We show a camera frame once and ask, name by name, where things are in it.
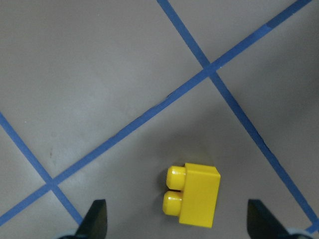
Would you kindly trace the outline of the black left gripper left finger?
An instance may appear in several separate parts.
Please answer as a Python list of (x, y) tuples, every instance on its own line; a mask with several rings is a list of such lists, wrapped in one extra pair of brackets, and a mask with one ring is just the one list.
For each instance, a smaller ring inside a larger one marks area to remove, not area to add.
[(105, 239), (107, 235), (106, 200), (95, 200), (75, 233), (77, 239)]

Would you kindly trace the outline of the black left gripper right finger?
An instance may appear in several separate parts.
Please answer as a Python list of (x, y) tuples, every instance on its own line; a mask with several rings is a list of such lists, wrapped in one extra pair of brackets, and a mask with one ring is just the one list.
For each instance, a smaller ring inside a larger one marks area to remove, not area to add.
[(249, 199), (247, 232), (251, 239), (283, 239), (290, 234), (261, 200)]

